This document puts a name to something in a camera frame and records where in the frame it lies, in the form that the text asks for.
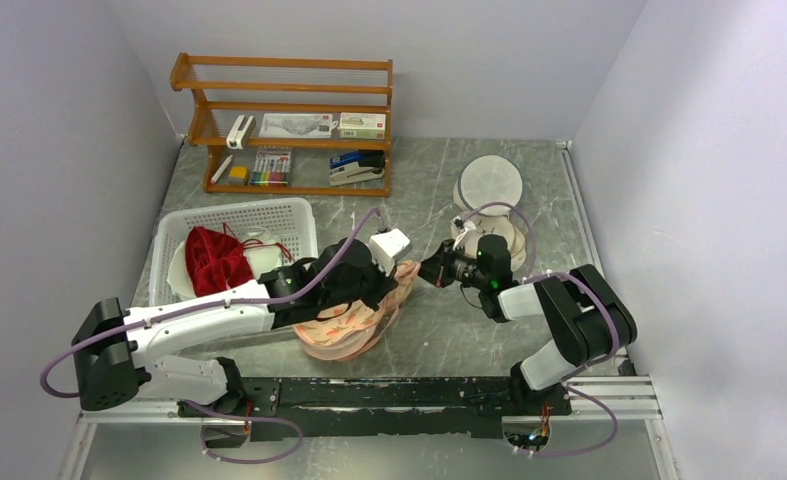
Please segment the floral peach laundry bag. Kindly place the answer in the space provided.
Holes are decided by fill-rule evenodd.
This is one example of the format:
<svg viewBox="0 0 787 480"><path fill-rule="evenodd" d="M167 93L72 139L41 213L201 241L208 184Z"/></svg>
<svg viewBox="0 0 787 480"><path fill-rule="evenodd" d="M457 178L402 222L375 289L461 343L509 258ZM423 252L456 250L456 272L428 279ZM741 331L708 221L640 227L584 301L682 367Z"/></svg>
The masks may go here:
<svg viewBox="0 0 787 480"><path fill-rule="evenodd" d="M398 319L410 296L420 265L404 261L397 265L397 286L373 310L363 302L342 304L324 310L322 320L293 325L304 352L318 360L344 362L370 350Z"/></svg>

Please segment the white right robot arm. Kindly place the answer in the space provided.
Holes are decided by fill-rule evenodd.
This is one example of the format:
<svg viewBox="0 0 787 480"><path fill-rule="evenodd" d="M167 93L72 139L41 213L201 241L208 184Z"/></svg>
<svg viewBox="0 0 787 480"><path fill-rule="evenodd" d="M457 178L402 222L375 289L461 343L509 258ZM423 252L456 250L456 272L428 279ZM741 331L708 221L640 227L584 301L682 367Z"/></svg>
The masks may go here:
<svg viewBox="0 0 787 480"><path fill-rule="evenodd" d="M498 235L481 237L473 257L454 240L443 241L420 262L419 276L436 288L457 283L476 289L481 310L497 323L545 320L551 339L511 368L508 398L522 414L542 406L548 389L637 339L632 314L595 266L520 282L513 278L509 246Z"/></svg>

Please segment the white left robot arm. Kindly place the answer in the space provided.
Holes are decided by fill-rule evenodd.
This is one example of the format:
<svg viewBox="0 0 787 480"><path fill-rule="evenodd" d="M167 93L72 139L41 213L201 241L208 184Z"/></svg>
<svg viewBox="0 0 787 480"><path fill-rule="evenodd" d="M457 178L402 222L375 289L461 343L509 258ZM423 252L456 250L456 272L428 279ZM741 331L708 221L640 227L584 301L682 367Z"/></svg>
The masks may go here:
<svg viewBox="0 0 787 480"><path fill-rule="evenodd" d="M139 397L192 400L223 416L237 413L246 388L236 364L225 358L193 361L177 352L328 319L335 307L379 309L397 285L398 261L411 248L398 235L391 230L367 243L339 242L318 258L189 301L129 310L115 298L98 302L72 340L81 408L101 411Z"/></svg>

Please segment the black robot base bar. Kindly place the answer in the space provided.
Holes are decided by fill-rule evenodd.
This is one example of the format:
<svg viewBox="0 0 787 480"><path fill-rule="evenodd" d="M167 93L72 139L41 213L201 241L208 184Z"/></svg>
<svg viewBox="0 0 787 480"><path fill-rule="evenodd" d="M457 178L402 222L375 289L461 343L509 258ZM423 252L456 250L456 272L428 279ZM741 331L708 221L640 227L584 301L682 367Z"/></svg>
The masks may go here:
<svg viewBox="0 0 787 480"><path fill-rule="evenodd" d="M245 377L210 403L220 414L253 417L253 441L308 437L468 434L498 439L506 417L567 416L571 403L560 385L512 396L510 377L274 378Z"/></svg>

